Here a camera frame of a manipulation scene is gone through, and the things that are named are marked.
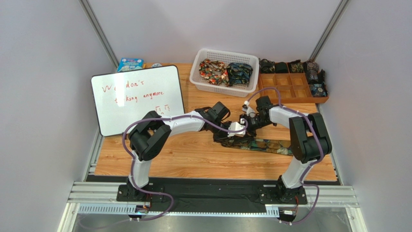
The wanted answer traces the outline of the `blue brown floral tie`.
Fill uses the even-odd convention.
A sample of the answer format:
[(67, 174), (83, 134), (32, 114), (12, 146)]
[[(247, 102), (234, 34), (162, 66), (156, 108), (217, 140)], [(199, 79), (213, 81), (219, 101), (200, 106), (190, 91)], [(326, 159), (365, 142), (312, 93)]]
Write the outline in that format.
[(229, 140), (221, 142), (223, 147), (273, 153), (279, 155), (292, 156), (291, 142), (288, 140), (257, 139), (251, 138), (242, 141)]

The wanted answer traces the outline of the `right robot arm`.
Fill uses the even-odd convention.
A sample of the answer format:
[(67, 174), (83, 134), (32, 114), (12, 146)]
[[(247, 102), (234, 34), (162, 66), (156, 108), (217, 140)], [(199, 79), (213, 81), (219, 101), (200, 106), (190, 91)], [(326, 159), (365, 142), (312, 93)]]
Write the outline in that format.
[(256, 104), (256, 112), (251, 110), (249, 101), (243, 105), (249, 132), (270, 124), (283, 125), (290, 132), (293, 158), (278, 178), (276, 186), (276, 197), (286, 202), (300, 193), (313, 166), (331, 152), (331, 140), (319, 113), (304, 114), (281, 104), (273, 104), (268, 96), (258, 98)]

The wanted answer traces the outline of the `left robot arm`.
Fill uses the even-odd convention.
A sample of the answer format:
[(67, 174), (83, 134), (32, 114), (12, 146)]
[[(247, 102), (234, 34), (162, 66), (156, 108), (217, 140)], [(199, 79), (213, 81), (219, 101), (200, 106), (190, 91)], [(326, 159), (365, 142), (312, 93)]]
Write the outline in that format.
[(212, 107), (198, 108), (178, 116), (161, 116), (156, 111), (150, 111), (143, 119), (129, 125), (122, 135), (122, 144), (132, 157), (129, 174), (132, 187), (142, 191), (148, 184), (152, 160), (159, 155), (168, 138), (174, 135), (210, 131), (224, 139), (244, 136), (248, 121), (224, 121), (229, 114), (230, 110), (218, 102)]

